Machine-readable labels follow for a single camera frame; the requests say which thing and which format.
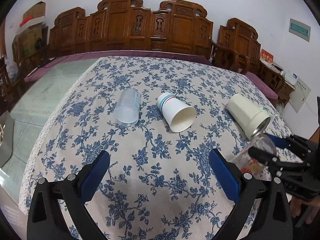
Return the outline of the printed clear glass cup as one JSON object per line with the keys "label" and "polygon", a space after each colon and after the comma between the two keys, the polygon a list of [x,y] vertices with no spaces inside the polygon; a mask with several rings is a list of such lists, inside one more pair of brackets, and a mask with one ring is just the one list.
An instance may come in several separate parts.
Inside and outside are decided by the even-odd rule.
{"label": "printed clear glass cup", "polygon": [[249,156],[248,149],[250,147],[256,147],[273,155],[277,155],[277,150],[273,141],[266,134],[261,134],[249,142],[239,154],[230,160],[242,173],[248,172],[256,177],[259,176],[266,166]]}

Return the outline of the green lidded plastic cup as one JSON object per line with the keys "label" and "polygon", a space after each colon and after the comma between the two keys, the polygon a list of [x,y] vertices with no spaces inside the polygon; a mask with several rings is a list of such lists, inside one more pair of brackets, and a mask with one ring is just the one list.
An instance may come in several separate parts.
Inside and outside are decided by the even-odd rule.
{"label": "green lidded plastic cup", "polygon": [[266,112],[266,113],[268,113],[268,110],[265,109],[264,107],[259,107],[259,109],[262,110],[262,111],[264,111],[264,112]]}

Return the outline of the striped white paper cup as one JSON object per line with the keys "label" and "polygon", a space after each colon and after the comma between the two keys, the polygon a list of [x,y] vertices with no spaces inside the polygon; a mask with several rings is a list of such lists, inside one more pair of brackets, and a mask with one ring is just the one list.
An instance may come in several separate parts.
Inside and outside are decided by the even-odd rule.
{"label": "striped white paper cup", "polygon": [[157,99],[157,107],[174,133],[188,129],[196,119],[194,107],[177,99],[171,93],[163,93]]}

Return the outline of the clear plastic cup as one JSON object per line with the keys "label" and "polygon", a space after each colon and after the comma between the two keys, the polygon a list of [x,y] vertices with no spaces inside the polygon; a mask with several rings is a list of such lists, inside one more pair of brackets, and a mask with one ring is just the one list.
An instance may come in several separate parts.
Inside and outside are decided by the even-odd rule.
{"label": "clear plastic cup", "polygon": [[136,89],[122,91],[114,110],[115,119],[121,126],[134,126],[139,120],[140,94]]}

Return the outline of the cream insulated tumbler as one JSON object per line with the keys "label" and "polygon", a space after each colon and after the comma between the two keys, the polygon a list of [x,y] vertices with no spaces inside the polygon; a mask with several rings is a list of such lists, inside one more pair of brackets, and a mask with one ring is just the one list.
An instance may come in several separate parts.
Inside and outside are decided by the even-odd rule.
{"label": "cream insulated tumbler", "polygon": [[271,121],[264,110],[241,94],[230,98],[227,109],[249,140],[263,133]]}

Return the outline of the red sign card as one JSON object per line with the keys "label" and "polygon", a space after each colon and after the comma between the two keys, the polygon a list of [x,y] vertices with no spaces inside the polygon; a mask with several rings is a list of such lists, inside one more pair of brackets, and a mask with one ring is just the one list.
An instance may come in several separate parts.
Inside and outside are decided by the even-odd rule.
{"label": "red sign card", "polygon": [[262,49],[260,53],[260,61],[264,64],[272,64],[274,56],[268,51]]}

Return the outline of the blue floral tablecloth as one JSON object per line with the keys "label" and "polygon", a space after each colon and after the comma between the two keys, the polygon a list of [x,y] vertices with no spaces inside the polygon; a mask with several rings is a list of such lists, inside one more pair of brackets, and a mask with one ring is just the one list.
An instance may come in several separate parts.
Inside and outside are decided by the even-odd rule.
{"label": "blue floral tablecloth", "polygon": [[[116,122],[122,91],[140,94],[134,126]],[[171,93],[194,107],[196,119],[174,133],[157,107]],[[212,239],[233,203],[209,164],[217,148],[231,160],[248,140],[227,111],[241,94],[272,116],[267,132],[291,133],[284,119],[249,79],[205,64],[144,57],[109,56],[72,85],[45,124],[30,154],[19,207],[29,212],[37,181],[65,179],[102,151],[110,168],[86,208],[108,239]]]}

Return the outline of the cardboard box stack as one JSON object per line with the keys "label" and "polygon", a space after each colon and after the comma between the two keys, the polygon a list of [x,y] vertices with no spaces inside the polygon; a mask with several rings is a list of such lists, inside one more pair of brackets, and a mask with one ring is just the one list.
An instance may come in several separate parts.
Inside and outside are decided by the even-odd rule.
{"label": "cardboard box stack", "polygon": [[12,42],[13,59],[17,64],[27,56],[33,55],[43,41],[42,30],[46,28],[46,3],[40,1],[30,7],[22,16],[19,29]]}

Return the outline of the carved wooden sofa bench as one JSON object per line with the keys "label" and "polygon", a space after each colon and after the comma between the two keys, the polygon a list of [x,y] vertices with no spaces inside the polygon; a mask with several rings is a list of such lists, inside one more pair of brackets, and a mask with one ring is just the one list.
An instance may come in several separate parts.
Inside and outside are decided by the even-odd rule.
{"label": "carved wooden sofa bench", "polygon": [[213,22],[203,6],[164,0],[159,10],[143,0],[102,0],[86,15],[81,7],[60,13],[49,34],[53,56],[107,50],[146,50],[209,58]]}

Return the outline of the white wall panel box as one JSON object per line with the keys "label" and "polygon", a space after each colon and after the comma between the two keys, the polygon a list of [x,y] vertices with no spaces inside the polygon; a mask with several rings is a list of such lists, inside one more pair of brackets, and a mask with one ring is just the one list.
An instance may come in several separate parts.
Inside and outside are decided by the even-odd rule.
{"label": "white wall panel box", "polygon": [[297,113],[306,102],[310,92],[311,89],[308,87],[308,85],[303,80],[298,78],[295,84],[295,90],[290,94],[289,99],[290,105]]}

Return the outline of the wall notice plaque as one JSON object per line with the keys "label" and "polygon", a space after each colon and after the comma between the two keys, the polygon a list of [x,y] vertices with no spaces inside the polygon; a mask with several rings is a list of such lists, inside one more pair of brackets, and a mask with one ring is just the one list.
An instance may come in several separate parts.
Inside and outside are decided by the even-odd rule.
{"label": "wall notice plaque", "polygon": [[311,27],[292,18],[289,23],[289,32],[307,42],[310,41]]}

